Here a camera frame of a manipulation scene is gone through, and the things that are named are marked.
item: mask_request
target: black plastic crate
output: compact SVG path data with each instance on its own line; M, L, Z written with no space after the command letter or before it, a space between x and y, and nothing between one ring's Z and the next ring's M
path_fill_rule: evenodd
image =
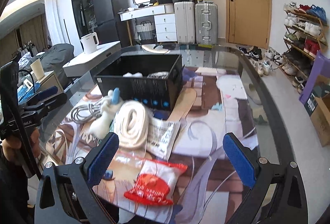
M118 87L123 100L136 100L147 107L172 111L182 89L181 55L121 56L94 77L103 96ZM164 79L147 78L151 73L168 71ZM123 77L142 73L143 78Z

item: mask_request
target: blue sneaker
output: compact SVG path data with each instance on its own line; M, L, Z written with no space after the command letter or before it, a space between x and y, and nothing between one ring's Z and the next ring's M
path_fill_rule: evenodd
M327 16L323 8L312 5L311 8L307 11L307 14L320 18L324 24L327 23Z

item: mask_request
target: gray floor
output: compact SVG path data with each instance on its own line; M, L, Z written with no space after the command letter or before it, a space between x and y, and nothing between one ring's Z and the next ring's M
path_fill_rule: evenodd
M322 147L299 93L279 69L262 77L286 126L304 182L310 224L330 203L330 146Z

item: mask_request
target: white packet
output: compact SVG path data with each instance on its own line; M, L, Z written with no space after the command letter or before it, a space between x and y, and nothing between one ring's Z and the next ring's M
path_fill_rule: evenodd
M179 130L180 122L162 121L150 117L146 150L168 161Z

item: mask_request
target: desk drawer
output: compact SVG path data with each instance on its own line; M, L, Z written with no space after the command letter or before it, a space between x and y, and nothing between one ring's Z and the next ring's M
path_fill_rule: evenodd
M177 33L170 32L170 33L157 33L157 41L176 41L177 40Z
M159 24L156 25L156 33L169 33L169 32L176 32L177 29L174 24Z
M162 15L157 15L154 17L155 18L155 24L173 24L175 23L175 14L162 14Z

